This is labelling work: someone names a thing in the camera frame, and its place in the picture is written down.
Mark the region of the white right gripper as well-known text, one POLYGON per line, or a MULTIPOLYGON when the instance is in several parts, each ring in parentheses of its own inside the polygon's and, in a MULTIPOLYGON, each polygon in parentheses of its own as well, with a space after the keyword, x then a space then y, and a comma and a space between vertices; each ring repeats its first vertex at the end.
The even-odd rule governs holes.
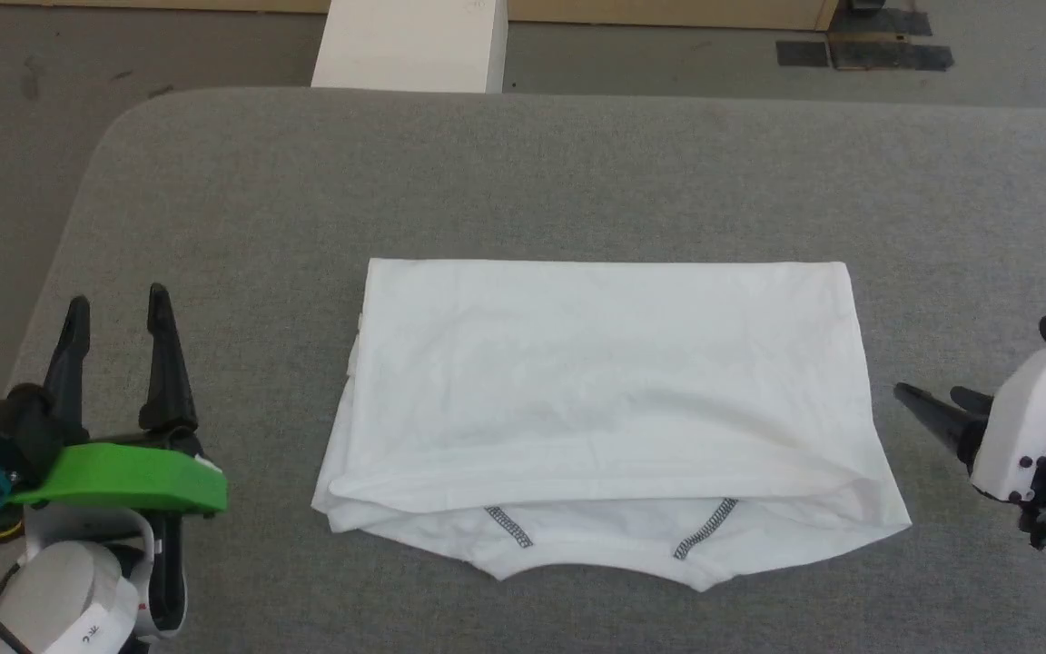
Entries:
POLYGON ((972 465, 975 489, 993 500, 1032 498, 1038 459, 1046 454, 1046 347, 995 397, 953 386, 948 404, 909 382, 897 382, 893 394, 956 460, 972 465))

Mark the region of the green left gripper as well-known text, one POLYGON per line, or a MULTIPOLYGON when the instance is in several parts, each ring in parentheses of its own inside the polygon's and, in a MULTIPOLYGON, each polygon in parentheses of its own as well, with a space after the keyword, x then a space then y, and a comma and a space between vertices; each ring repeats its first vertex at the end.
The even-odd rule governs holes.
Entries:
MULTIPOLYGON (((8 504, 61 502, 161 510, 185 516, 215 516, 228 510, 227 476, 209 459, 199 436, 192 433, 198 428, 192 385, 169 290, 162 284, 150 286, 146 326, 153 351, 140 427, 150 433, 167 434, 66 447, 45 480, 32 490, 16 490, 8 504)), ((43 381, 49 415, 61 423, 65 438, 90 438, 82 423, 83 367, 90 344, 90 302, 84 295, 75 295, 43 381)))

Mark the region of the white garment with grey stitching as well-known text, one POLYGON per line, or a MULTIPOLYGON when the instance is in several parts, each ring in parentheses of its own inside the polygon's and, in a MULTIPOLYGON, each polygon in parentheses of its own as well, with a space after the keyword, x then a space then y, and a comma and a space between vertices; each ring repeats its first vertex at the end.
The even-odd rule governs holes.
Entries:
POLYGON ((697 591, 912 526, 839 262, 373 258, 311 505, 697 591))

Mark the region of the black floor mat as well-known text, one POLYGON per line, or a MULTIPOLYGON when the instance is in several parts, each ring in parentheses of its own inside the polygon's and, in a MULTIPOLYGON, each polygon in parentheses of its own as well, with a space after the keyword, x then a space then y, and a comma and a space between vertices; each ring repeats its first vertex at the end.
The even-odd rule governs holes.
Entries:
POLYGON ((950 46, 906 40, 831 38, 827 49, 834 69, 840 71, 946 72, 955 63, 950 46))
POLYGON ((852 9, 847 8, 835 13, 827 33, 933 36, 933 26, 925 12, 904 12, 892 8, 880 8, 876 12, 852 12, 852 9))

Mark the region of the white rectangular box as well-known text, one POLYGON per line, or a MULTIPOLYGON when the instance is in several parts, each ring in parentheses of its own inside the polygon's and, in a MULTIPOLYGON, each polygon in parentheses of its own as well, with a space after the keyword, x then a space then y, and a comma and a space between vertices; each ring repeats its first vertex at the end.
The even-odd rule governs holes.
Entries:
POLYGON ((331 0, 311 84, 501 93, 508 0, 331 0))

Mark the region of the grey fabric sofa surface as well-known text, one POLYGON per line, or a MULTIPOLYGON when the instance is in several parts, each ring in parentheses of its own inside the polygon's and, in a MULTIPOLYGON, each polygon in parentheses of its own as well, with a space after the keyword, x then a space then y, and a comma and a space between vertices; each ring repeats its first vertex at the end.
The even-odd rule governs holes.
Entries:
POLYGON ((248 88, 141 104, 84 171, 14 376, 92 303, 84 418, 143 402, 169 287, 232 508, 186 529, 157 654, 1046 654, 1046 550, 890 392, 984 392, 1041 346, 1046 109, 248 88), (311 509, 372 257, 842 261, 913 518, 697 593, 587 567, 494 582, 311 509))

